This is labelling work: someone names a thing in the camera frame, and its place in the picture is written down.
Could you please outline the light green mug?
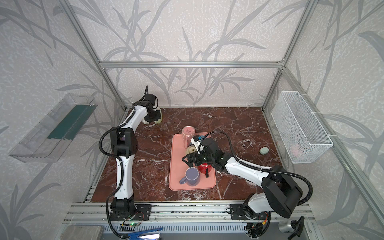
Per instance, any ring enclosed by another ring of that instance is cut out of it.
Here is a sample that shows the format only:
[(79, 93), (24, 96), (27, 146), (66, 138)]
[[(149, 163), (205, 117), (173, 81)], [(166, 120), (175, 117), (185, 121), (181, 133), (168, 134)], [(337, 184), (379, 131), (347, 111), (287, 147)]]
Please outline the light green mug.
[(154, 123), (155, 124), (160, 124), (163, 120), (163, 114), (162, 114), (162, 110), (161, 109), (157, 109), (156, 110), (156, 117), (155, 117), (155, 120), (154, 120)]

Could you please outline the pink plastic tray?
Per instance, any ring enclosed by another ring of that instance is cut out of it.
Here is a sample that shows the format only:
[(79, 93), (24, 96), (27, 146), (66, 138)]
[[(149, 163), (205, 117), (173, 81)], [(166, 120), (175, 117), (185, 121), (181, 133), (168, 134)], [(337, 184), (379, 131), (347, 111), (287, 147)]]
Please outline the pink plastic tray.
[(183, 157), (186, 155), (183, 135), (175, 134), (172, 139), (169, 188), (172, 191), (212, 189), (217, 183), (216, 172), (213, 169), (209, 171), (208, 177), (198, 172), (200, 176), (194, 185), (188, 182), (186, 173), (190, 167), (183, 162)]

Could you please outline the white mug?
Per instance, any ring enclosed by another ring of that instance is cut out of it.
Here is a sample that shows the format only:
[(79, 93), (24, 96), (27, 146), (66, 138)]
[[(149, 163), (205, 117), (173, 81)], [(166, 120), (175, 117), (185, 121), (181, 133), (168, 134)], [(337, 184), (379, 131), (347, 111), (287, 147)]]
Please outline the white mug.
[(142, 120), (142, 123), (145, 124), (145, 125), (149, 125), (152, 122), (153, 122), (152, 120), (148, 120), (148, 119), (143, 119)]

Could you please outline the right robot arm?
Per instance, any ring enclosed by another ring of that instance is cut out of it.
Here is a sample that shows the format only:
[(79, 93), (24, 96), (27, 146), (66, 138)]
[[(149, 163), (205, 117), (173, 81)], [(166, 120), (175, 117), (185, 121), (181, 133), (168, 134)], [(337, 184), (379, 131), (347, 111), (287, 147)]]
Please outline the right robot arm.
[(275, 212), (288, 219), (297, 206), (306, 203), (313, 195), (313, 185), (307, 178), (279, 165), (265, 167), (242, 160), (232, 146), (231, 151), (225, 153), (214, 139), (207, 136), (192, 137), (190, 146), (194, 150), (182, 158), (190, 168), (207, 164), (221, 173), (241, 177), (262, 188), (261, 194), (251, 194), (243, 203), (249, 219), (262, 212)]

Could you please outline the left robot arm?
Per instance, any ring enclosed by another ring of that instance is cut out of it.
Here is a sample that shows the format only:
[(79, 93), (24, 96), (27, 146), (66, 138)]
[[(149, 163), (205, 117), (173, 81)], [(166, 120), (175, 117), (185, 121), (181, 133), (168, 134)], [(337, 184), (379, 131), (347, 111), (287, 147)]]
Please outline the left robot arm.
[(99, 140), (99, 150), (102, 154), (114, 158), (117, 163), (117, 187), (107, 197), (112, 199), (107, 204), (109, 218), (130, 219), (138, 212), (134, 202), (132, 186), (133, 162), (139, 150), (136, 129), (143, 124), (162, 121), (162, 111), (158, 107), (155, 95), (145, 93), (138, 101), (132, 104), (132, 111), (123, 122), (105, 132)]

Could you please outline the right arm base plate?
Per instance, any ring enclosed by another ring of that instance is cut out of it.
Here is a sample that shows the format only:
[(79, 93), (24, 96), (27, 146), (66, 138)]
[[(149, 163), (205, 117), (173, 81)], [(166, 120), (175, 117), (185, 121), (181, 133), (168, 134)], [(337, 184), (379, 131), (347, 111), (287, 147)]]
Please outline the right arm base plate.
[(250, 221), (264, 221), (268, 218), (268, 212), (262, 212), (259, 214), (251, 214), (250, 217), (246, 215), (243, 204), (230, 204), (230, 215), (231, 220), (240, 221), (240, 220), (250, 220)]

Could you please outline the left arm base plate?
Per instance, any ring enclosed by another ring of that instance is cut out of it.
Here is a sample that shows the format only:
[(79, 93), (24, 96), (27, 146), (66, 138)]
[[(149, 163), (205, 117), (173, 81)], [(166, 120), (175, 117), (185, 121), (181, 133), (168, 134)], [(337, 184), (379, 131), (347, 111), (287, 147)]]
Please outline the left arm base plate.
[(150, 219), (152, 205), (151, 204), (138, 204), (137, 213), (129, 214), (129, 213), (119, 213), (116, 211), (111, 211), (110, 220), (111, 221), (148, 221)]

